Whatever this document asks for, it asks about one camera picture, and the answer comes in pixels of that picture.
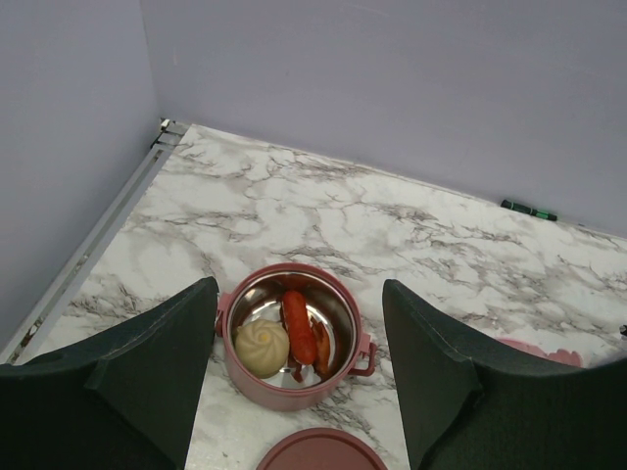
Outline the pink food plate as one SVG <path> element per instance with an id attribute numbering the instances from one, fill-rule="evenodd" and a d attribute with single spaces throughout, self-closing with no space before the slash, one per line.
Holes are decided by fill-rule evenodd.
<path id="1" fill-rule="evenodd" d="M 546 360 L 551 360 L 554 362 L 579 367 L 583 366 L 582 357 L 578 352 L 571 352 L 565 349 L 557 349 L 553 352 L 545 352 L 538 346 L 531 345 L 529 343 L 525 343 L 522 341 L 500 338 L 499 342 L 508 345 L 514 349 L 522 351 L 524 353 L 529 353 L 535 355 L 537 357 L 544 358 Z"/>

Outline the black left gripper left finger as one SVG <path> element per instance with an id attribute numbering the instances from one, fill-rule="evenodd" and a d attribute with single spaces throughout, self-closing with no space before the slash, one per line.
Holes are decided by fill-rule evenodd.
<path id="1" fill-rule="evenodd" d="M 217 281 L 1 367 L 4 469 L 182 469 L 212 351 Z"/>

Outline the white steamed bun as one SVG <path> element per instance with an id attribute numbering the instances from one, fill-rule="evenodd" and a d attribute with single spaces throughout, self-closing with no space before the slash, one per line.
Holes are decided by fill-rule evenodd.
<path id="1" fill-rule="evenodd" d="M 280 323 L 257 319 L 237 329 L 235 350 L 251 374 L 266 379 L 278 373 L 286 363 L 290 344 Z"/>

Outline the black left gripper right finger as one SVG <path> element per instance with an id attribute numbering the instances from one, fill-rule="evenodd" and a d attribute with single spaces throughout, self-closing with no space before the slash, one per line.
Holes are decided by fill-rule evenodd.
<path id="1" fill-rule="evenodd" d="M 382 303 L 411 468 L 625 467 L 624 359 L 580 368 L 519 351 L 397 280 Z"/>

